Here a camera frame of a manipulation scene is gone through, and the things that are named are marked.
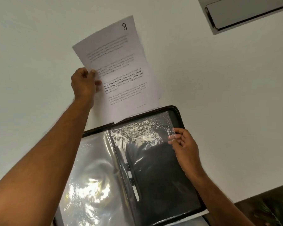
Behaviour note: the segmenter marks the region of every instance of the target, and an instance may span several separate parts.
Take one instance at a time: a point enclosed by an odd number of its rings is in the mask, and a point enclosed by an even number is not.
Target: crinkled plastic
[[[173,134],[163,112],[84,137],[60,202],[64,226],[150,226],[198,209]]]

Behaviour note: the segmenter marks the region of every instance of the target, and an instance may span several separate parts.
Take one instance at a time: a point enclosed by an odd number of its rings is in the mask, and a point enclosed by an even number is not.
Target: table
[[[222,191],[283,185],[283,12],[213,35],[197,0],[0,0],[0,179],[71,103],[72,45],[129,15]]]

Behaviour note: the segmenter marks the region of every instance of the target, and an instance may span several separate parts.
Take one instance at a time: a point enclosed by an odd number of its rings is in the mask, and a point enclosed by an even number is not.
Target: white sheet of paper
[[[90,35],[73,49],[88,71],[98,71],[103,83],[100,109],[105,124],[149,108],[143,105],[160,106],[133,16]]]

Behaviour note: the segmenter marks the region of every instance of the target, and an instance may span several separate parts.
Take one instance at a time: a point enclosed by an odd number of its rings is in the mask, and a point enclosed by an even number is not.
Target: person's left arm
[[[0,180],[0,225],[50,225],[93,106],[100,81],[79,68],[75,99],[52,129]]]

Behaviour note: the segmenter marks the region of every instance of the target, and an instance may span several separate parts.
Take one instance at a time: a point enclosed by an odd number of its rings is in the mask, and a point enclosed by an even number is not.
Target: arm
[[[216,225],[254,226],[206,175],[200,163],[198,146],[191,134],[182,128],[174,130],[177,134],[170,136],[168,142],[172,144],[181,168],[200,194]]]
[[[52,129],[0,180],[0,225],[50,225],[93,106],[94,73],[72,76],[75,99]]]

